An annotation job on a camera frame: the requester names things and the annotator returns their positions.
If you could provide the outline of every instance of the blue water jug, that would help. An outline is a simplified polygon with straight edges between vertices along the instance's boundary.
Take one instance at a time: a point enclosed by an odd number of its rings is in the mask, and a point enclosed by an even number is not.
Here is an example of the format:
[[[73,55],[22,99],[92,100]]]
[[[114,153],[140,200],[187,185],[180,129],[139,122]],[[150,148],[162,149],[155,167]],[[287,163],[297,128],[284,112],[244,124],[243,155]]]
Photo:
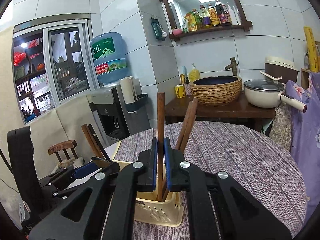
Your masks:
[[[121,34],[103,33],[90,45],[99,82],[108,84],[129,76]]]

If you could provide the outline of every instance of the pink bowl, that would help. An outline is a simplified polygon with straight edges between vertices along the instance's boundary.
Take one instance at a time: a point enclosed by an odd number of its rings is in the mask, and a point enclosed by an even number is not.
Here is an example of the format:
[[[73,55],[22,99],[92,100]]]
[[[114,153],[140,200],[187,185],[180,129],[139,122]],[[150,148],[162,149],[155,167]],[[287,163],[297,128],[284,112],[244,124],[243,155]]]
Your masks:
[[[182,29],[172,29],[172,34],[174,35],[174,36],[178,36],[178,35],[180,35],[182,33]]]

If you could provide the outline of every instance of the pot handle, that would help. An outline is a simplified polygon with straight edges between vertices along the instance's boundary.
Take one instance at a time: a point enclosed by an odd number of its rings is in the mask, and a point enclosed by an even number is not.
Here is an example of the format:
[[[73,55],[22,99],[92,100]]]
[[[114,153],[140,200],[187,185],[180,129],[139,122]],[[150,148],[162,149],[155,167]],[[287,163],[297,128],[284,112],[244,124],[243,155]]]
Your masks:
[[[276,82],[276,83],[278,83],[278,80],[280,80],[280,79],[282,79],[282,76],[281,77],[278,77],[278,78],[275,78],[275,77],[273,77],[273,76],[271,76],[271,75],[269,75],[269,74],[267,74],[267,73],[265,73],[265,72],[263,72],[263,71],[260,71],[260,73],[262,74],[262,75],[265,75],[266,77],[268,77],[268,78],[271,78],[274,82]]]
[[[299,100],[295,99],[294,97],[291,97],[285,93],[279,93],[280,100],[287,103],[288,105],[297,108],[299,111],[305,113],[307,110],[307,105],[300,102]]]

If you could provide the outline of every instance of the red artwork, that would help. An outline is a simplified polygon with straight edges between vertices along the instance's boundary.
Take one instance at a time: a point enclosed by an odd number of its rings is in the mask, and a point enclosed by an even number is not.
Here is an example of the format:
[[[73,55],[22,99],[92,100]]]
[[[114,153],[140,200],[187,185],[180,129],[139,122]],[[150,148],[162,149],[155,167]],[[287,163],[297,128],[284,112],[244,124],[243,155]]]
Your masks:
[[[39,39],[36,39],[36,40],[31,41],[30,44],[28,45],[28,48],[26,48],[26,49],[30,49],[30,48],[38,46],[38,45],[39,45]],[[34,57],[36,57],[38,55],[39,54],[31,55],[30,59],[32,59],[32,58],[34,58]],[[22,60],[24,60],[25,58],[26,58],[26,53],[25,52],[22,52],[22,53],[21,52],[14,52],[14,54],[13,54],[13,64],[15,66],[18,66],[19,63]]]

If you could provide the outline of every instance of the beige plastic basket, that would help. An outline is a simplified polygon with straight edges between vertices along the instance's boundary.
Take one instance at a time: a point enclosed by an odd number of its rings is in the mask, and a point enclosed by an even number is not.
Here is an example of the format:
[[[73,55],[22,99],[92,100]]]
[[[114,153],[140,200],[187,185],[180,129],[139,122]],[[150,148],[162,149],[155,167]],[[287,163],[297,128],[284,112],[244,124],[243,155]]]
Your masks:
[[[119,163],[120,170],[130,164],[130,162],[113,161]],[[155,201],[157,195],[157,188],[154,192],[137,193],[134,220],[167,227],[179,226],[184,210],[181,205],[180,192],[169,192],[165,202]]]

